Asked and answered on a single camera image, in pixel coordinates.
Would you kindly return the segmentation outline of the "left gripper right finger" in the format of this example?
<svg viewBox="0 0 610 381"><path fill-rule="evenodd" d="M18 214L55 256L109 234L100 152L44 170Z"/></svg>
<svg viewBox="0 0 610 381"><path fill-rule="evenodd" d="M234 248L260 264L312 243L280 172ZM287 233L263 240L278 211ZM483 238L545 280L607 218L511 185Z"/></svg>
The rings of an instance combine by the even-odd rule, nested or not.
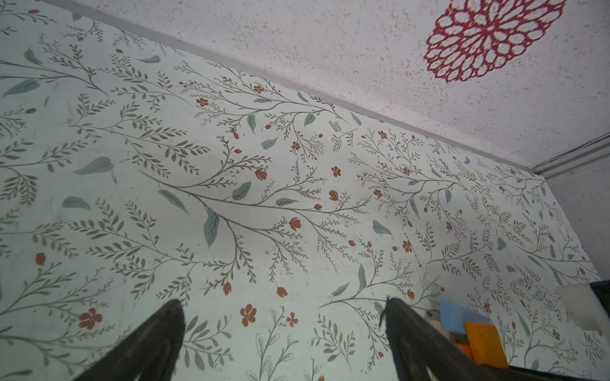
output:
<svg viewBox="0 0 610 381"><path fill-rule="evenodd" d="M388 298L381 321L399 380L497 380L399 298Z"/></svg>

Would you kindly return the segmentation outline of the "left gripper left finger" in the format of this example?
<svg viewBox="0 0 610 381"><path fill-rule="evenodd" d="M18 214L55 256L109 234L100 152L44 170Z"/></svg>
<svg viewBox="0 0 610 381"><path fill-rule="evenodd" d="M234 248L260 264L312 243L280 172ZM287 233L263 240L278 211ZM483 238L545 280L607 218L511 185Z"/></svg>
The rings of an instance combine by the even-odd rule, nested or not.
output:
<svg viewBox="0 0 610 381"><path fill-rule="evenodd" d="M181 302L172 299L77 380L170 380L185 334Z"/></svg>

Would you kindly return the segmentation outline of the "green rectangular block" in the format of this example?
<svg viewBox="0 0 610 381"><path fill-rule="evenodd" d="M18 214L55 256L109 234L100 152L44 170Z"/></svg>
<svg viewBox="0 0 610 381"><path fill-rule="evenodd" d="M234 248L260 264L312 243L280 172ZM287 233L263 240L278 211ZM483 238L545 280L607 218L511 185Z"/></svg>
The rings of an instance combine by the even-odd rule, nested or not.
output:
<svg viewBox="0 0 610 381"><path fill-rule="evenodd" d="M466 336L462 336L462 335L456 335L455 336L455 341L457 344L463 344L463 345L469 345L469 340Z"/></svg>

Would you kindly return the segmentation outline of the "natural wood rectangular block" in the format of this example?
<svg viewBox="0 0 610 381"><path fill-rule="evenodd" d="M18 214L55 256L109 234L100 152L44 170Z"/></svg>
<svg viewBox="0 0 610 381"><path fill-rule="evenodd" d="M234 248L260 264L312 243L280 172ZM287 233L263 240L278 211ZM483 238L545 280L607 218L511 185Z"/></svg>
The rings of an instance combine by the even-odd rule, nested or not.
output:
<svg viewBox="0 0 610 381"><path fill-rule="evenodd" d="M437 331L439 332L444 338L446 338L449 342L454 343L455 342L455 335L453 333L451 333L450 331L444 329L442 327L442 324L440 321L438 320L434 320L434 319L427 319L427 322Z"/></svg>

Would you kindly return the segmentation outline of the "red rectangular block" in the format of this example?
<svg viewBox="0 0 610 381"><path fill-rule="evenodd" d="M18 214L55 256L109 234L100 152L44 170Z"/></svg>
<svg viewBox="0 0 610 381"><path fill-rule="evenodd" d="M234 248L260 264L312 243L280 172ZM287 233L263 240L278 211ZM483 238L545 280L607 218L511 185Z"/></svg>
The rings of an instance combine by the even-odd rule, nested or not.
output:
<svg viewBox="0 0 610 381"><path fill-rule="evenodd" d="M470 360L473 360L473 352L471 347L468 344L459 344L455 343L454 346L460 350L465 356L467 356Z"/></svg>

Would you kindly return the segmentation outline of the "orange rectangular block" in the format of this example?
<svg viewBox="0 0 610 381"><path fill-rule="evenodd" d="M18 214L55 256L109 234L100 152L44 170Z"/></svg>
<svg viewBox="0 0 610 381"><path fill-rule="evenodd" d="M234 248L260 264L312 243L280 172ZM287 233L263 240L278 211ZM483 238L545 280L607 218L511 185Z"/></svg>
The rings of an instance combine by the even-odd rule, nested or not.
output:
<svg viewBox="0 0 610 381"><path fill-rule="evenodd" d="M476 364L509 369L503 345L494 325L465 323L465 331Z"/></svg>

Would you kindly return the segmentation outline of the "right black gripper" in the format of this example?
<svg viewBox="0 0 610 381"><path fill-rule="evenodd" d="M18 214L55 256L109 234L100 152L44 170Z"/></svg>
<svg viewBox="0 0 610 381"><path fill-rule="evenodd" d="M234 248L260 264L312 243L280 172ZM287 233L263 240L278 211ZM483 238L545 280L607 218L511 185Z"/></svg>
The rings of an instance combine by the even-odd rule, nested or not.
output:
<svg viewBox="0 0 610 381"><path fill-rule="evenodd" d="M501 380L510 381L590 381L582 377L564 376L549 372L535 371L525 368L494 368L486 365L485 367L494 376Z"/></svg>

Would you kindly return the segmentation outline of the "light blue rectangular block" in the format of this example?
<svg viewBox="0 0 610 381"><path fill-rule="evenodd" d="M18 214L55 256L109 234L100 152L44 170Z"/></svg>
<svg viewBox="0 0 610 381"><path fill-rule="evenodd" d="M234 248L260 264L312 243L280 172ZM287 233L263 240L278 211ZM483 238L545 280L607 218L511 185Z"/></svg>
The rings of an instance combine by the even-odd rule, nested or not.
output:
<svg viewBox="0 0 610 381"><path fill-rule="evenodd" d="M462 336L466 335L466 323L492 324L488 317L451 301L441 301L440 317L444 330Z"/></svg>

